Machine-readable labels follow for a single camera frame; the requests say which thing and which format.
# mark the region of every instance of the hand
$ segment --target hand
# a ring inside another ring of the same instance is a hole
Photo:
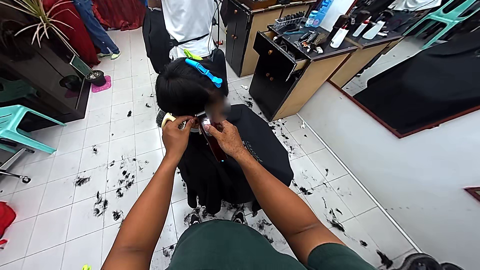
[[[183,130],[180,130],[179,125],[185,120],[188,120],[187,124]],[[194,118],[192,116],[180,116],[173,122],[167,121],[162,128],[162,140],[167,151],[165,156],[180,161],[185,149],[187,149],[188,137],[193,123]]]
[[[237,160],[241,158],[247,152],[243,146],[237,127],[227,120],[220,123],[220,131],[209,124],[206,124],[204,128],[215,137],[222,150],[234,159]]]

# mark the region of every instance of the blue hair clip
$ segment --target blue hair clip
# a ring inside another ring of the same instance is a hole
[[[214,84],[216,87],[220,88],[220,86],[222,85],[222,82],[223,82],[223,80],[222,80],[221,78],[218,78],[218,77],[213,76],[213,75],[210,73],[210,71],[209,71],[208,69],[204,68],[199,62],[195,62],[195,61],[193,61],[192,59],[188,59],[188,58],[185,59],[185,62],[186,62],[188,65],[196,68],[198,71],[200,71],[201,74],[206,75],[207,77],[209,77],[210,80],[212,80],[213,84]]]

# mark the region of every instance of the plastic chair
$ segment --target plastic chair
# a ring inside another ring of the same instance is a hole
[[[31,138],[31,135],[28,132],[18,128],[18,124],[27,112],[41,116],[59,125],[66,126],[66,124],[39,113],[38,111],[31,110],[22,105],[13,105],[0,108],[0,138],[6,138],[52,154],[56,151],[55,148],[51,148],[50,146],[35,141]],[[17,152],[15,149],[5,145],[2,145],[0,148],[12,153]]]
[[[450,3],[452,3],[454,0],[448,1],[445,5],[443,5],[441,8],[438,10],[428,14],[427,16],[423,17],[421,20],[419,20],[414,26],[412,26],[409,30],[407,30],[403,35],[407,35],[412,31],[415,27],[419,26],[423,21],[425,20],[432,20],[429,22],[425,27],[423,27],[415,36],[418,37],[422,32],[427,30],[430,26],[432,26],[436,22],[441,22],[445,23],[446,26],[444,29],[442,29],[436,36],[434,36],[432,39],[430,39],[427,44],[425,44],[422,49],[428,48],[433,42],[435,42],[437,39],[439,39],[441,36],[443,36],[448,30],[452,29],[456,24],[468,19],[470,16],[475,14],[480,8],[477,8],[474,10],[470,15],[465,16],[465,17],[459,17],[465,10],[467,10],[472,4],[474,4],[477,0],[465,0],[465,2],[461,3],[458,7],[454,8],[452,11],[449,13],[444,13],[443,9],[448,6]]]

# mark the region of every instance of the red curtain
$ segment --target red curtain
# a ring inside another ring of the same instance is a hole
[[[141,27],[145,16],[142,0],[92,0],[93,13],[105,28],[133,30]]]
[[[43,7],[46,11],[48,11],[57,2],[58,0],[43,0]],[[75,9],[75,6],[72,3],[65,3],[56,7],[51,14],[55,14],[64,9],[69,9],[71,12],[64,11],[55,16],[55,19],[70,25],[73,27],[73,29],[58,23],[56,23],[55,26],[58,27],[68,37],[68,43],[73,47],[73,49],[75,49],[75,51],[80,55],[80,58],[87,65],[90,67],[98,65],[100,61],[96,56],[95,47],[90,39],[90,36],[88,35],[87,30],[85,29],[83,21],[80,19],[80,15]]]

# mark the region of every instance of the sneaker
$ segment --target sneaker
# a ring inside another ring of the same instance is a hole
[[[241,209],[238,209],[235,211],[235,213],[233,213],[232,221],[243,225],[248,225],[247,220],[245,219],[245,213]]]
[[[190,214],[188,214],[188,226],[192,226],[194,224],[199,224],[201,223],[202,221],[200,220],[200,216],[198,215],[198,213],[194,210],[192,212],[190,212]]]
[[[115,59],[117,59],[119,56],[120,56],[120,52],[118,52],[118,53],[112,53],[112,57],[110,57],[110,59],[115,60]]]
[[[463,268],[460,268],[459,266],[449,262],[444,262],[440,265],[442,266],[443,270],[463,270]]]
[[[428,254],[414,253],[405,258],[402,266],[392,270],[442,270],[442,266]]]
[[[98,57],[102,58],[102,57],[105,57],[105,56],[110,56],[110,55],[112,55],[112,53],[106,53],[106,54],[105,53],[97,53],[96,55]]]

